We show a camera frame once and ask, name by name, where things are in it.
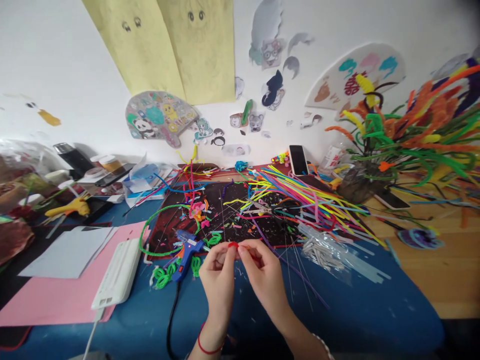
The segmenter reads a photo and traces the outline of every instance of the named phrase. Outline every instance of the yellow paper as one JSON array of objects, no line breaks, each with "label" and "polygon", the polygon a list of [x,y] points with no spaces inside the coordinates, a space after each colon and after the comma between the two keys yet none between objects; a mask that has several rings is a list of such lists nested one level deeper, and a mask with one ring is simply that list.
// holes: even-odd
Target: yellow paper
[{"label": "yellow paper", "polygon": [[186,99],[156,0],[82,1],[132,96],[154,90]]},{"label": "yellow paper", "polygon": [[191,105],[235,101],[232,0],[157,0]]}]

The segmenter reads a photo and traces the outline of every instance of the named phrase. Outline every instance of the hot glue gun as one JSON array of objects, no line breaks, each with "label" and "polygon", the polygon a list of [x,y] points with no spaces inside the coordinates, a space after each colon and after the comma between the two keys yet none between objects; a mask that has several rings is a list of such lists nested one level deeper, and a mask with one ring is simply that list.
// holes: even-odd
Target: hot glue gun
[{"label": "hot glue gun", "polygon": [[176,231],[176,237],[183,243],[183,250],[181,251],[183,257],[181,258],[181,263],[177,271],[171,276],[171,279],[178,283],[187,275],[194,254],[202,250],[209,252],[210,249],[205,246],[203,240],[197,241],[197,237],[188,231],[179,229]]}]

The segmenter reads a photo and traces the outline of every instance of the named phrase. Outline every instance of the hand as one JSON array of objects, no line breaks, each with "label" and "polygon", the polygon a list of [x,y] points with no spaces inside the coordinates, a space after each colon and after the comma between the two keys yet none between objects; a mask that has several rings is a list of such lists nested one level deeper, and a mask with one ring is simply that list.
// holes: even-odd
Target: hand
[{"label": "hand", "polygon": [[278,317],[290,310],[280,261],[258,239],[244,240],[238,245],[238,253],[245,266],[251,287],[275,323]]},{"label": "hand", "polygon": [[234,302],[234,261],[237,249],[222,242],[211,248],[199,274],[208,301],[208,318],[227,325]]}]

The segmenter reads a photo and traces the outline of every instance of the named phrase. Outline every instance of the smartphone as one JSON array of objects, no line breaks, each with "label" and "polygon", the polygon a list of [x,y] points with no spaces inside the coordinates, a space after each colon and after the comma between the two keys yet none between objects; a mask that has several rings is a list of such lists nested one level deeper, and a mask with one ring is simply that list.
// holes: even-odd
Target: smartphone
[{"label": "smartphone", "polygon": [[297,176],[308,175],[309,166],[305,158],[304,147],[302,145],[290,145],[288,148],[293,173]]},{"label": "smartphone", "polygon": [[105,175],[100,180],[95,183],[96,187],[105,188],[107,186],[112,185],[121,177],[125,176],[129,173],[130,170],[134,167],[135,164],[125,164],[122,167],[119,167],[117,170]]},{"label": "smartphone", "polygon": [[380,193],[374,195],[374,198],[392,210],[404,210],[411,208],[410,204],[392,194],[392,192],[388,189],[383,189]]}]

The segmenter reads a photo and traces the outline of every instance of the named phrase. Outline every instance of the thermos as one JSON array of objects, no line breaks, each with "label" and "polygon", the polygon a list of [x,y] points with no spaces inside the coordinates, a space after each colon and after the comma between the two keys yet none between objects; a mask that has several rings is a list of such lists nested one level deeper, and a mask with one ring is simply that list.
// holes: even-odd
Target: thermos
[{"label": "thermos", "polygon": [[82,178],[88,170],[94,168],[94,165],[88,158],[66,142],[55,144],[53,148],[56,153],[75,170],[79,178]]}]

